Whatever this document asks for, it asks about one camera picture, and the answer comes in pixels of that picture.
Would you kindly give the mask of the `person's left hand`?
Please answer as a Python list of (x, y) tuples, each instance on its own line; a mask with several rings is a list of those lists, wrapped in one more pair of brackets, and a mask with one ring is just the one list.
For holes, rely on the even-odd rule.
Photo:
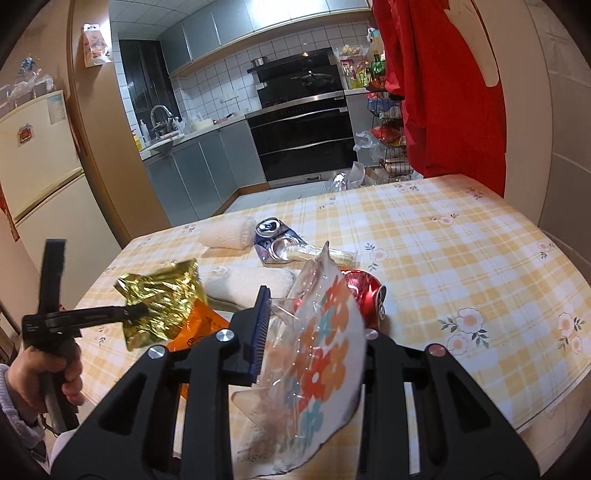
[(74, 344), (70, 360), (28, 347), (8, 367), (4, 380), (8, 395), (19, 415), (26, 422), (32, 422), (38, 415), (47, 412), (43, 381), (53, 374), (64, 376), (61, 391), (70, 404), (84, 404), (82, 370), (81, 350), (77, 344)]

